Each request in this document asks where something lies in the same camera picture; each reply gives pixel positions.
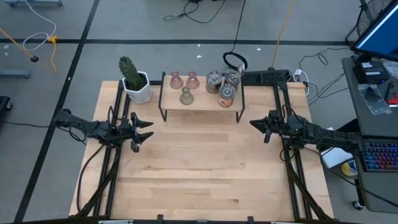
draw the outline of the caster wheel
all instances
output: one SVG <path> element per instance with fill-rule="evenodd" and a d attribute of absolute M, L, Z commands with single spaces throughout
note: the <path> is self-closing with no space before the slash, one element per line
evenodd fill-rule
<path fill-rule="evenodd" d="M 8 104 L 7 104 L 7 106 L 6 106 L 6 110 L 11 110 L 12 109 L 12 104 L 9 102 Z"/>
<path fill-rule="evenodd" d="M 361 211 L 363 209 L 363 206 L 359 203 L 359 201 L 354 201 L 352 202 L 352 205 L 355 209 L 357 209 L 358 211 Z"/>

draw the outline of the gray floor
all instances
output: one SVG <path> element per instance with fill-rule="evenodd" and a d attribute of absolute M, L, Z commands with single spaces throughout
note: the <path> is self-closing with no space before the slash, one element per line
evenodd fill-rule
<path fill-rule="evenodd" d="M 234 38 L 242 0 L 226 0 L 224 8 L 209 24 L 197 24 L 187 18 L 163 21 L 169 14 L 180 14 L 183 0 L 101 0 L 88 39 L 228 39 Z M 239 32 L 241 40 L 276 40 L 289 0 L 249 0 Z M 93 0 L 64 0 L 64 6 L 35 7 L 37 12 L 57 23 L 61 39 L 79 39 Z M 217 10 L 220 2 L 204 0 L 195 13 L 206 20 Z M 354 25 L 359 1 L 306 0 L 297 1 L 285 28 L 283 40 L 342 41 Z M 35 32 L 50 32 L 51 24 L 36 17 L 26 7 L 11 9 L 0 1 L 0 27 L 15 38 L 26 38 Z M 58 44 L 54 75 L 30 62 L 15 45 L 0 44 L 0 68 L 29 69 L 31 79 L 1 79 L 0 95 L 12 97 L 14 109 L 8 121 L 49 124 L 77 44 Z M 216 44 L 86 44 L 81 53 L 64 108 L 74 114 L 92 119 L 103 80 L 119 80 L 118 59 L 129 56 L 138 70 L 159 80 L 162 71 L 196 70 L 206 74 L 211 69 L 223 70 L 222 54 L 231 45 Z M 275 68 L 294 72 L 304 55 L 311 55 L 331 46 L 281 45 Z M 235 52 L 245 56 L 250 71 L 265 70 L 271 63 L 274 45 L 237 45 Z M 50 66 L 52 46 L 45 44 L 35 51 L 40 61 Z M 317 58 L 304 61 L 303 69 L 310 82 L 324 86 L 342 72 L 341 59 L 349 50 L 328 51 L 329 65 Z M 342 78 L 330 91 L 347 87 Z M 348 91 L 318 100 L 310 107 L 314 123 L 324 128 L 339 128 L 355 117 Z M 46 129 L 3 124 L 0 132 L 0 223 L 12 222 L 35 160 L 43 143 Z M 68 215 L 78 177 L 84 146 L 67 133 L 56 131 L 25 221 L 63 218 Z M 356 199 L 355 189 L 325 172 L 335 217 L 347 222 L 393 223 L 397 215 L 359 212 L 351 207 Z"/>

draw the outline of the white cable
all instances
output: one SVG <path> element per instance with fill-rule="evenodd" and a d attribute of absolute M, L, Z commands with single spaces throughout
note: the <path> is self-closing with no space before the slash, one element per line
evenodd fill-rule
<path fill-rule="evenodd" d="M 30 9 L 34 14 L 38 15 L 40 18 L 44 19 L 44 20 L 47 21 L 47 22 L 51 22 L 51 23 L 54 25 L 54 31 L 51 33 L 51 35 L 49 35 L 49 34 L 46 33 L 46 32 L 38 32 L 38 33 L 33 34 L 32 36 L 30 36 L 30 37 L 28 37 L 28 38 L 26 38 L 26 39 L 24 40 L 24 42 L 22 43 L 22 46 L 23 46 L 23 48 L 24 48 L 26 51 L 29 51 L 29 52 L 30 52 L 30 51 L 34 51 L 34 50 L 38 49 L 39 47 L 41 47 L 41 46 L 47 41 L 47 39 L 49 39 L 50 37 L 52 37 L 52 36 L 54 35 L 54 33 L 55 33 L 55 30 L 57 30 L 57 25 L 56 25 L 54 22 L 52 22 L 51 20 L 46 19 L 46 18 L 44 18 L 43 16 L 41 16 L 39 13 L 35 12 L 35 11 L 33 10 L 32 6 L 30 6 L 30 4 L 27 2 L 27 0 L 25 0 L 25 3 L 27 4 L 27 6 L 29 7 L 29 9 Z M 46 35 L 47 38 L 46 38 L 45 40 L 43 40 L 43 42 L 42 42 L 41 44 L 39 44 L 37 47 L 35 47 L 35 48 L 33 48 L 33 49 L 27 49 L 27 48 L 25 47 L 25 43 L 26 43 L 29 39 L 31 39 L 32 37 L 37 36 L 37 35 L 40 35 L 40 34 Z"/>
<path fill-rule="evenodd" d="M 297 81 L 298 81 L 298 80 L 296 80 L 296 79 L 294 78 L 294 76 L 298 75 L 298 79 L 300 79 L 300 75 L 301 75 L 301 74 L 304 74 L 305 79 L 307 79 L 307 83 L 309 83 L 310 80 L 308 79 L 307 74 L 306 74 L 303 70 L 301 70 L 301 69 L 296 69 L 296 71 L 294 72 L 294 75 L 293 75 L 293 80 L 294 80 L 294 82 L 297 82 Z M 308 96 L 309 93 L 310 93 L 310 87 L 307 86 L 307 92 L 305 93 L 305 95 Z"/>

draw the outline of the wooden table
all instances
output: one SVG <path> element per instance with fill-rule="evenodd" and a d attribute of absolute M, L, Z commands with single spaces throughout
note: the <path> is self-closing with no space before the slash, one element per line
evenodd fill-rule
<path fill-rule="evenodd" d="M 293 109 L 310 120 L 303 85 L 288 86 Z M 94 119 L 106 120 L 117 87 L 118 82 L 103 82 Z M 139 119 L 154 122 L 142 130 L 154 135 L 139 153 L 131 151 L 129 142 L 124 144 L 111 218 L 153 220 L 163 214 L 165 220 L 247 220 L 248 216 L 257 221 L 294 220 L 285 164 L 279 159 L 280 137 L 273 134 L 264 144 L 264 136 L 249 124 L 275 109 L 272 87 L 245 86 L 246 111 L 238 124 L 233 111 L 170 111 L 164 122 L 157 108 L 159 90 L 153 86 L 146 104 L 130 103 L 129 113 L 135 111 Z M 82 165 L 99 146 L 88 141 Z M 97 188 L 103 155 L 104 151 L 97 155 L 84 173 L 81 206 Z M 308 191 L 332 217 L 319 156 L 308 150 L 301 155 Z M 103 194 L 100 214 L 106 197 Z M 70 214 L 75 213 L 76 193 L 70 209 Z"/>

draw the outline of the small glass vase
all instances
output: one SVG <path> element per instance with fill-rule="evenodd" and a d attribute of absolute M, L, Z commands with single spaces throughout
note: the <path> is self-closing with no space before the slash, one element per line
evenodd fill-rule
<path fill-rule="evenodd" d="M 187 79 L 187 87 L 191 90 L 196 90 L 199 87 L 199 79 L 197 78 L 197 73 L 194 71 L 189 72 Z"/>
<path fill-rule="evenodd" d="M 172 72 L 172 79 L 170 80 L 170 87 L 173 88 L 174 90 L 178 90 L 184 85 L 184 81 L 182 81 L 182 78 L 180 77 L 180 74 L 178 71 Z"/>
<path fill-rule="evenodd" d="M 180 101 L 183 105 L 190 105 L 193 102 L 193 95 L 190 89 L 186 86 L 182 88 L 182 94 L 180 96 Z"/>

